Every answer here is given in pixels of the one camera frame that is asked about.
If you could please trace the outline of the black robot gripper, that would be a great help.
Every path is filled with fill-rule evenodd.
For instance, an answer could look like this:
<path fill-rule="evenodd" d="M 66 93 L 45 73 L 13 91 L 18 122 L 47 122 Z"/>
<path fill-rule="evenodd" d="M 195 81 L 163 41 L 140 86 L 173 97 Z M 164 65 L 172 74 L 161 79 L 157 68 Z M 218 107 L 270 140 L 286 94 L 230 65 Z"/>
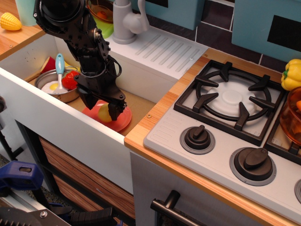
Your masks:
<path fill-rule="evenodd" d="M 75 76 L 79 96 L 85 106 L 92 110 L 99 99 L 109 103 L 109 115 L 116 121 L 126 108 L 125 94 L 117 87 L 116 79 L 121 75 L 121 65 L 109 58 L 102 70 L 96 73 L 84 73 Z"/>

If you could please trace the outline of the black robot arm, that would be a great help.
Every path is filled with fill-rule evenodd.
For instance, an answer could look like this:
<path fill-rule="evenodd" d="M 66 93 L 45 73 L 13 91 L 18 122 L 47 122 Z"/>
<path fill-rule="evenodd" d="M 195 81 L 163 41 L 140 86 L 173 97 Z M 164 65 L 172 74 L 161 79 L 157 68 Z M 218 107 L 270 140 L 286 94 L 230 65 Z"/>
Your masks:
<path fill-rule="evenodd" d="M 33 17 L 47 34 L 66 43 L 80 64 L 80 75 L 75 77 L 77 90 L 83 103 L 92 109 L 101 99 L 108 103 L 113 121 L 123 113 L 127 104 L 125 94 L 117 87 L 116 79 L 122 69 L 110 56 L 109 43 L 84 0 L 37 0 Z"/>

